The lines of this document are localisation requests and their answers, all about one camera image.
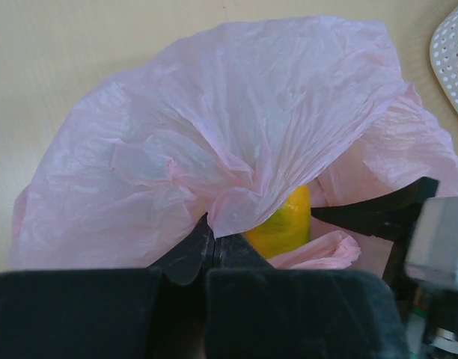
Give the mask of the yellow green mango fruit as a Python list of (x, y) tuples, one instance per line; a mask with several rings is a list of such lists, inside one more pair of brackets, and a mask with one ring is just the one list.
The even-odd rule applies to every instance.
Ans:
[(301, 185), (270, 218), (244, 236), (263, 258), (271, 259), (308, 244), (310, 234), (311, 196)]

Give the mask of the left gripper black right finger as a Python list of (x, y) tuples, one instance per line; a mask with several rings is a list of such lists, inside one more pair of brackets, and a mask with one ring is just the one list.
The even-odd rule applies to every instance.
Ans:
[(267, 269), (270, 264), (242, 234), (214, 240), (210, 268), (215, 269)]

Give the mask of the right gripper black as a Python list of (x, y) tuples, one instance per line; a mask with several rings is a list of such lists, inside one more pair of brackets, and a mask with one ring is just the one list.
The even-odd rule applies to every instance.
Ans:
[(417, 179), (390, 194), (314, 207), (314, 218), (393, 243), (384, 275), (405, 313), (412, 358), (458, 358), (458, 197)]

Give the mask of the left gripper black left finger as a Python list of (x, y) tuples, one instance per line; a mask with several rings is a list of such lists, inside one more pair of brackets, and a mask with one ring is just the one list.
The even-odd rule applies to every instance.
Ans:
[(188, 286), (200, 273), (213, 267), (215, 246), (216, 240), (205, 214), (187, 237), (150, 267), (161, 269), (173, 284)]

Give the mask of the pink plastic bag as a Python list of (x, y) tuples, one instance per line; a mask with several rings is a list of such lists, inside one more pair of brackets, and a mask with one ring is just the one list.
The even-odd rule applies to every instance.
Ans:
[(10, 266), (145, 267), (202, 216), (227, 236), (301, 185), (337, 206), (421, 177), (458, 196), (451, 136), (381, 22), (226, 23), (73, 106), (14, 204)]

